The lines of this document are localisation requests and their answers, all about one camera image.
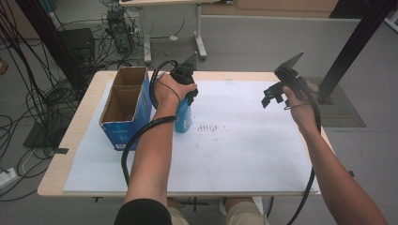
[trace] cardboard box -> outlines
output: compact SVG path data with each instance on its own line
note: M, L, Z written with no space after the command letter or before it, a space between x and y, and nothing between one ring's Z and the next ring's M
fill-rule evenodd
M122 151L130 138L149 123L151 109L146 67L120 68L99 119L115 150ZM135 150L137 143L130 150Z

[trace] shoe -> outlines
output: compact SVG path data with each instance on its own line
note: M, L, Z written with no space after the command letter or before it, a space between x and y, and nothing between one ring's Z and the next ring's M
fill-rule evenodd
M220 198L220 213L222 213L224 216L226 216L225 203L226 197Z

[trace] floor mat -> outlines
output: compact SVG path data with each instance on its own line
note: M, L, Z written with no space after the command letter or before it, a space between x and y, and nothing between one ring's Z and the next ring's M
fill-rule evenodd
M308 80L317 84L322 81L319 78L308 78ZM334 88L330 98L333 102L332 105L319 105L324 128L366 128L365 123L339 84Z

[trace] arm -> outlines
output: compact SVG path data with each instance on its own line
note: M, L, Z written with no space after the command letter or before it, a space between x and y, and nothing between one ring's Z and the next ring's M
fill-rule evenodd
M159 106L153 120L175 115L178 100L195 88L194 83L181 85L169 74L163 75L155 84L155 97ZM132 163L125 203L135 199L152 199L167 206L173 130L173 123L165 123L141 136Z
M302 104L288 87L283 88L291 106ZM291 109L308 146L324 201L338 224L387 224L372 199L348 174L319 134L311 105Z

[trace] forearm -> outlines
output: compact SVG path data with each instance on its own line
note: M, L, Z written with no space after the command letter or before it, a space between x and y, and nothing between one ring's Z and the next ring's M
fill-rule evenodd
M348 174L317 132L303 131L325 203L338 224L387 224L383 215Z
M159 105L153 120L175 114L176 105L164 103ZM173 130L173 123L165 123L141 136L135 151L125 202L148 198L166 205Z

